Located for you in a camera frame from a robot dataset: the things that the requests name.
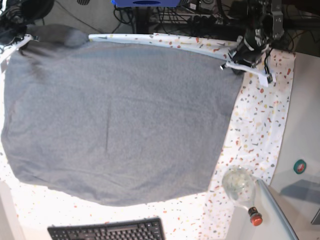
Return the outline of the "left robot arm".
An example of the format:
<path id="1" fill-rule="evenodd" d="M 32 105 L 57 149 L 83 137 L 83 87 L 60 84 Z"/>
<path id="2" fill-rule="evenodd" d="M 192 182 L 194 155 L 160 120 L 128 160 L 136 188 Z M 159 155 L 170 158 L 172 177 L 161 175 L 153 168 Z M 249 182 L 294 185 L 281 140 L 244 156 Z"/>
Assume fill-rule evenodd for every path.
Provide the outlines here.
<path id="1" fill-rule="evenodd" d="M 228 60 L 220 66 L 221 70 L 249 72 L 258 76 L 260 85 L 268 87 L 276 81 L 276 73 L 271 69 L 269 60 L 272 43 L 284 35 L 284 15 L 280 0 L 247 0 L 246 13 L 229 18 L 223 11 L 220 0 L 217 2 L 222 19 L 232 25 L 245 28 L 238 37 L 237 45 L 228 50 Z"/>

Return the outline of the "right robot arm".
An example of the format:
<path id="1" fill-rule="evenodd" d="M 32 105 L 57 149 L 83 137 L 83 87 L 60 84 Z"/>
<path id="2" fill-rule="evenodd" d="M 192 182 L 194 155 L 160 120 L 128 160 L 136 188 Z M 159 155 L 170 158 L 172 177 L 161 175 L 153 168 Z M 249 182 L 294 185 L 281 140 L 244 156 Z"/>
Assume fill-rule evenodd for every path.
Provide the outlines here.
<path id="1" fill-rule="evenodd" d="M 2 0 L 0 2 L 0 72 L 4 73 L 10 56 L 37 38 L 27 33 L 28 25 L 46 17 L 53 0 Z"/>

